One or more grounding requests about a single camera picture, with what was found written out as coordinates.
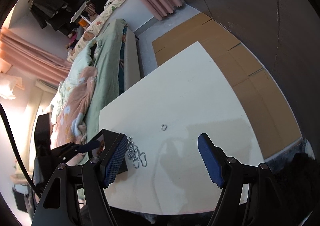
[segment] white wall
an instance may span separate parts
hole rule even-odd
[[[67,58],[65,45],[69,43],[70,39],[61,32],[54,31],[49,24],[41,29],[31,13],[12,25],[10,31],[53,55],[63,59]]]
[[[14,100],[7,100],[0,97],[0,103],[7,114],[14,139],[18,145],[19,131],[21,124],[23,123],[21,117],[27,106],[30,90],[34,87],[36,78],[20,71],[14,66],[11,67],[7,74],[22,77],[23,84],[26,87],[25,91],[16,87],[13,89],[13,94],[16,96]],[[13,154],[2,119],[0,119],[0,146],[0,192],[20,223],[23,226],[30,226],[31,220],[29,215],[17,209],[12,193],[13,183],[10,180],[10,175],[15,173],[15,168],[13,167],[15,165],[15,156]]]
[[[2,24],[2,27],[7,28],[7,29],[9,28],[10,20],[11,20],[13,11],[14,11],[14,6],[13,6],[13,8],[11,9],[11,11],[9,12],[7,18],[4,20],[4,23]]]
[[[124,19],[128,23],[129,29],[136,31],[151,18],[153,18],[153,14],[140,0],[126,0],[112,13],[108,22],[114,19]]]
[[[23,16],[28,14],[32,1],[33,0],[18,0],[18,2],[14,6],[9,28]]]

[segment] wall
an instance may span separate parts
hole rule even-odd
[[[108,19],[124,19],[128,23],[131,31],[136,31],[139,27],[153,18],[153,14],[145,7],[140,0],[126,0],[120,8],[117,8]]]
[[[320,18],[308,0],[185,0],[235,35],[262,62],[320,159]]]
[[[14,66],[11,67],[7,74],[22,77],[23,84],[25,85],[25,91],[16,87],[13,89],[13,94],[16,96],[14,100],[7,100],[0,97],[0,103],[7,114],[13,136],[18,145],[20,138],[19,129],[23,123],[20,118],[27,106],[30,90],[34,87],[36,78],[18,70]],[[20,223],[23,226],[30,226],[31,220],[29,215],[17,209],[12,193],[13,183],[10,180],[10,175],[15,173],[15,168],[13,167],[15,165],[15,156],[2,120],[0,121],[0,144],[0,192]]]
[[[16,23],[23,16],[27,15],[33,0],[18,0],[14,6],[12,16],[10,18],[9,27]]]
[[[67,58],[65,45],[70,40],[61,32],[55,32],[49,24],[44,29],[41,29],[31,13],[12,25],[10,31],[53,55],[63,59]]]
[[[7,18],[4,20],[4,23],[2,24],[2,27],[7,28],[7,29],[9,28],[10,20],[11,20],[13,11],[14,11],[14,7],[11,9],[11,11],[9,12]]]

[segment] metal chain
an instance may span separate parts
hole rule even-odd
[[[129,139],[128,139],[128,154],[127,155],[128,155],[128,159],[132,160],[133,166],[135,169],[139,168],[140,161],[141,161],[141,165],[143,167],[146,167],[148,164],[145,152],[140,153],[138,146],[134,144],[131,137],[129,137]]]

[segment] green blanket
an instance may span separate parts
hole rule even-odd
[[[85,115],[87,142],[99,132],[99,114],[106,105],[119,96],[119,60],[123,28],[127,23],[116,19],[101,30],[95,50],[93,66],[98,69],[96,87]],[[88,154],[79,164],[88,160]]]

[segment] pink blanket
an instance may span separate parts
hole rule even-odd
[[[77,86],[73,89],[57,118],[57,124],[55,125],[55,129],[58,132],[56,146],[69,142],[76,144],[84,144],[86,142],[87,127],[83,118],[92,99],[97,74],[98,71],[93,66],[88,66],[82,71]],[[68,165],[76,165],[82,160],[83,156],[84,154],[79,153],[68,162]]]

